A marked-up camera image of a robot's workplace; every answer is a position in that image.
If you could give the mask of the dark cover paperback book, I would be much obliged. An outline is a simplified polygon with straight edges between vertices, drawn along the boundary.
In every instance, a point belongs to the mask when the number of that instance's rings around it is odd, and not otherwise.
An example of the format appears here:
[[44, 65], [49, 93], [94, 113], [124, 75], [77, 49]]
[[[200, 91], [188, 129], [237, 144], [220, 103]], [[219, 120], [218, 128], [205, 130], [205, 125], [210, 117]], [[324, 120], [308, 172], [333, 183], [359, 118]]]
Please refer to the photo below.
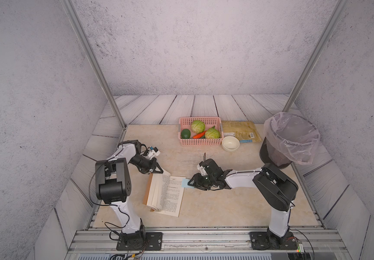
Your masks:
[[167, 171], [150, 174], [143, 204], [153, 212], [179, 217], [186, 181]]

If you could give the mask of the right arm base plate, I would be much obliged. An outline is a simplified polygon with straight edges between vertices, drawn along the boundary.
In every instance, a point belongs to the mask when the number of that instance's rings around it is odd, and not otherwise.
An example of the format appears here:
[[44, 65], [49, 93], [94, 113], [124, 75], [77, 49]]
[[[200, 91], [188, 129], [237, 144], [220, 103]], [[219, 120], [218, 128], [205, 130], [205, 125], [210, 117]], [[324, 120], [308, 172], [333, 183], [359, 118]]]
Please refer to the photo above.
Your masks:
[[299, 243], [294, 234], [287, 231], [279, 237], [270, 231], [250, 232], [250, 242], [253, 250], [298, 250]]

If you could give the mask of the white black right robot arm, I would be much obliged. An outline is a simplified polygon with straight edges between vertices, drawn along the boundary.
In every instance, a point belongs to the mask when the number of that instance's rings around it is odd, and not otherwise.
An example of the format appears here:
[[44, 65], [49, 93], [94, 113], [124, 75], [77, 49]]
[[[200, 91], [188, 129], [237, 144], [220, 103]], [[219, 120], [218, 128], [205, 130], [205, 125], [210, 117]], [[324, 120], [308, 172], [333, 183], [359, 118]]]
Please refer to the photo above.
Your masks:
[[188, 186], [199, 190], [257, 188], [271, 206], [268, 235], [277, 239], [285, 238], [298, 185], [277, 166], [266, 163], [253, 170], [222, 170], [213, 159], [207, 159], [200, 162], [197, 169], [199, 172], [188, 181]]

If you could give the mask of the blue sticky note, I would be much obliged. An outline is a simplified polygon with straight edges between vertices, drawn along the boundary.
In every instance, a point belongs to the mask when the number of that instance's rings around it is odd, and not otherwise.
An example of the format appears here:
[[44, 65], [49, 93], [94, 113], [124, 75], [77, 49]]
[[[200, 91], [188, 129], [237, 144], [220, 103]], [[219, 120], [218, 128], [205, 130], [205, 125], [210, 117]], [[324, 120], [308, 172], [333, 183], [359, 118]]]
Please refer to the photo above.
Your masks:
[[190, 179], [186, 179], [186, 178], [184, 178], [184, 179], [182, 180], [182, 187], [183, 187], [183, 188], [187, 188], [187, 189], [193, 189], [194, 186], [190, 186], [190, 185], [188, 185], [189, 182], [190, 182]]

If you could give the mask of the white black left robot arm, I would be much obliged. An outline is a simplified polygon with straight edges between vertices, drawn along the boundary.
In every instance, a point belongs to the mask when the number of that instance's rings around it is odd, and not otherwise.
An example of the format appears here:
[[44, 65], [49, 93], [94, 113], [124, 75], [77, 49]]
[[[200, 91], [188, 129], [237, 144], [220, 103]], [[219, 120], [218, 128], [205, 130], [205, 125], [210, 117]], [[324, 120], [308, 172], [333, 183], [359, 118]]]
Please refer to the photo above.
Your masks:
[[123, 235], [139, 234], [143, 227], [129, 202], [132, 186], [128, 165], [134, 165], [141, 174], [163, 173], [156, 159], [160, 153], [138, 140], [123, 141], [111, 157], [95, 164], [96, 197], [113, 209]]

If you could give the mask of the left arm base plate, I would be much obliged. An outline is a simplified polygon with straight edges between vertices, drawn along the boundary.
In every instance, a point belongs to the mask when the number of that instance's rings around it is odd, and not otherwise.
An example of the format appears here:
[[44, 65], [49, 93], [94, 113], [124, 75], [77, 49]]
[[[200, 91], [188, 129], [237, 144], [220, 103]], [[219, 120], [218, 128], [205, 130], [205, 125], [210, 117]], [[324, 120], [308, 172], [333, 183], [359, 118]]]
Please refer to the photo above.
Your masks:
[[118, 239], [118, 251], [160, 251], [162, 249], [162, 232], [143, 232], [125, 234]]

